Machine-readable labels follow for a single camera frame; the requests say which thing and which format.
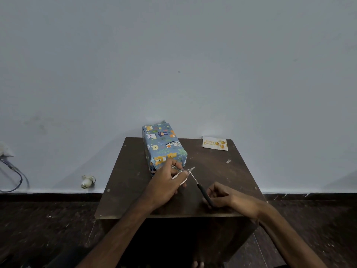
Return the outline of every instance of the animal print wrapping paper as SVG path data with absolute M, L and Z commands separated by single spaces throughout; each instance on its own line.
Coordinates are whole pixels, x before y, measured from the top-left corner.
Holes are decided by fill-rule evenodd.
M 152 175 L 163 166 L 167 158 L 173 158 L 185 167 L 187 152 L 182 147 L 169 123 L 157 123 L 142 127 L 145 155 Z

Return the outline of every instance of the floor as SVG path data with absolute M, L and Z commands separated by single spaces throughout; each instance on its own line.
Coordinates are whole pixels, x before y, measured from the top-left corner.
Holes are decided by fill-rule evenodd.
M 272 201 L 328 267 L 357 267 L 357 200 Z M 103 236 L 94 213 L 98 202 L 0 202 L 0 258 L 6 267 L 31 259 L 42 267 L 63 248 L 91 246 Z M 258 228 L 227 267 L 283 265 L 274 244 Z

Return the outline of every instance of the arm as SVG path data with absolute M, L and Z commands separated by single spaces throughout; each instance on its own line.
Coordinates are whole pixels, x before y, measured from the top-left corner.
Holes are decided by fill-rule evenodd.
M 181 163 L 168 159 L 149 182 L 144 193 L 124 214 L 119 222 L 96 245 L 95 248 L 80 262 L 77 268 L 88 267 L 115 267 L 132 237 L 152 211 L 162 206 L 177 193 L 177 189 L 187 178 L 187 172 L 183 171 L 174 180 L 172 176 L 182 169 Z
M 290 267 L 326 267 L 316 253 L 270 204 L 215 182 L 207 194 L 218 206 L 229 206 L 258 221 Z

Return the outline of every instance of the person's left hand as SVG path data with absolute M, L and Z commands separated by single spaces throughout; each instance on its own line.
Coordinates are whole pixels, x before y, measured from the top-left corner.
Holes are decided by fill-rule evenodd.
M 187 171 L 182 171 L 173 180 L 172 177 L 179 173 L 179 171 L 176 168 L 172 168 L 172 166 L 182 169 L 180 162 L 168 158 L 163 167 L 156 171 L 154 177 L 141 195 L 141 198 L 144 198 L 145 201 L 151 205 L 153 210 L 168 202 L 170 198 L 177 193 L 180 184 L 188 176 Z

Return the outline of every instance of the black scissors handle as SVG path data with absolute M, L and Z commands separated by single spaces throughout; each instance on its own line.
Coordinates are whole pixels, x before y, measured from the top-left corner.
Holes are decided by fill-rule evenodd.
M 213 203 L 212 199 L 208 196 L 208 194 L 207 194 L 206 190 L 203 188 L 203 186 L 198 183 L 197 187 L 203 194 L 203 197 L 207 200 L 208 204 L 212 207 L 212 209 L 217 208 L 216 204 Z

